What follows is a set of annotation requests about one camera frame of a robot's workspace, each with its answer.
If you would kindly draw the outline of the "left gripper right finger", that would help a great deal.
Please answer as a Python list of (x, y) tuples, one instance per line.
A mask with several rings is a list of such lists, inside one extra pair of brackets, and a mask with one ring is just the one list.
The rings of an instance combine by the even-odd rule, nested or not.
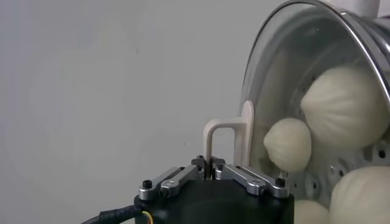
[(223, 159), (214, 156), (211, 158), (211, 168), (215, 180), (234, 180), (251, 195), (261, 196), (268, 192), (275, 198), (289, 197), (289, 189), (283, 178), (256, 173), (250, 167), (226, 164)]

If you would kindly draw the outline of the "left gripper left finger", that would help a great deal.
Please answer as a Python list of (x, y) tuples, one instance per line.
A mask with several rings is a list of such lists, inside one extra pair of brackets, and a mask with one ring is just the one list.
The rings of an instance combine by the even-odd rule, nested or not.
[(191, 160), (189, 166), (172, 167), (154, 179), (143, 180), (138, 197), (143, 201), (151, 201), (161, 192), (165, 197), (174, 197), (187, 182), (204, 180), (206, 168), (206, 160), (199, 155)]

